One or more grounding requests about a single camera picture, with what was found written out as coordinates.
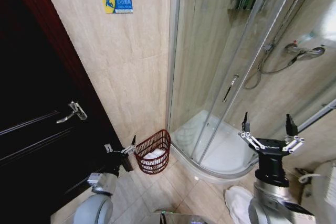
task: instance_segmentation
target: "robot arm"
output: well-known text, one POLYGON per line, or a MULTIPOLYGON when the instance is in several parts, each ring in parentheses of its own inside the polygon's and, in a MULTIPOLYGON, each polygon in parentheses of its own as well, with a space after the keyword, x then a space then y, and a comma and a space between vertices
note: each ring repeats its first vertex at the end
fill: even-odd
POLYGON ((251 223, 316 223, 312 213, 291 201, 289 181, 282 167, 282 158, 292 154, 304 143, 292 117, 286 116, 287 136, 284 141, 255 138, 250 134, 247 112, 238 135, 258 153, 259 169, 255 176, 254 198, 249 206, 251 223))
MULTIPOLYGON (((110 144, 104 145, 108 155, 127 157, 135 150, 135 136, 132 144, 121 151, 114 151, 110 144)), ((76 210, 73 224, 108 224, 113 211, 111 197, 119 176, 119 164, 107 166, 106 173, 91 173, 87 182, 95 195, 90 196, 76 210)))

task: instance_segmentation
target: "shower hose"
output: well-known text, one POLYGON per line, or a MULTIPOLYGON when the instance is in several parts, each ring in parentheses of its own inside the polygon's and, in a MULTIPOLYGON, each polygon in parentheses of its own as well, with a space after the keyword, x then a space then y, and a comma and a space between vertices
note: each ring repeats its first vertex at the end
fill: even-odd
POLYGON ((265 62, 270 58, 270 55, 271 55, 271 50, 270 51, 267 51, 263 57, 261 58, 261 60, 259 61, 258 63, 258 68, 257 68, 257 71, 255 73, 253 73, 250 77, 248 77, 245 81, 245 84, 244 84, 244 88, 245 89, 254 89, 256 88, 259 84, 260 84, 260 81, 261 81, 261 75, 262 74, 275 74, 275 73, 279 73, 283 70, 285 70, 286 68, 290 67, 291 65, 293 65, 294 62, 296 62, 296 60, 298 59, 298 57, 300 55, 303 55, 305 52, 304 51, 300 51, 293 59, 291 59, 286 66, 284 66, 283 68, 280 68, 280 69, 277 69, 277 70, 274 70, 274 71, 265 71, 264 70, 264 65, 265 65, 265 62), (257 81, 256 83, 252 86, 252 87, 248 87, 247 86, 247 83, 253 78, 253 76, 257 75, 257 81))

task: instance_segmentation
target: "door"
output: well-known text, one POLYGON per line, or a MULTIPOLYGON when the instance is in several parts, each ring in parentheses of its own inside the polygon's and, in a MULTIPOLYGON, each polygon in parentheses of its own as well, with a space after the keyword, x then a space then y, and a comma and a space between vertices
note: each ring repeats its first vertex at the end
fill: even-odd
POLYGON ((1 212, 26 223, 48 221, 88 187, 91 172, 116 172, 122 162, 106 153, 106 143, 122 146, 52 3, 34 1, 0 0, 1 212), (87 118, 56 123, 71 101, 87 118))

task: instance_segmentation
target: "wicker basket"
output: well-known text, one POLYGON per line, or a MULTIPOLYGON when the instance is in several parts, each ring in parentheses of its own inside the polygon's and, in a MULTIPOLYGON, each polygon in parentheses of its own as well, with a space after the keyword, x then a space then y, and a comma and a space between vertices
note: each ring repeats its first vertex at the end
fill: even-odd
POLYGON ((135 157, 138 161, 140 170, 147 174, 157 174, 162 172, 169 161, 171 139, 168 131, 160 130, 145 141, 137 145, 135 150, 135 157), (154 159, 143 158, 149 152, 155 149, 164 150, 164 153, 154 159))

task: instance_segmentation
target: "white cloth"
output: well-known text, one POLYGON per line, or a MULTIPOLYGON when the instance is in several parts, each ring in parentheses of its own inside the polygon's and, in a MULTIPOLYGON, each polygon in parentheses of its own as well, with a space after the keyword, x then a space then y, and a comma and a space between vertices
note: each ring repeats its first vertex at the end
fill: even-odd
POLYGON ((161 149, 155 149, 153 152, 147 153, 143 158, 145 159, 155 159, 157 157, 160 157, 164 153, 164 150, 161 149))
POLYGON ((253 195, 241 186, 233 186, 225 191, 225 204, 235 224, 251 224, 248 206, 253 195))
MULTIPOLYGON (((153 152, 147 153, 143 158, 145 159, 155 159, 157 157, 160 157, 162 154, 164 154, 164 150, 161 149, 155 149, 153 152)), ((152 163, 150 161, 143 161, 142 162, 145 165, 151 165, 152 163)), ((143 168, 147 170, 153 170, 156 169, 156 166, 143 166, 143 168)))

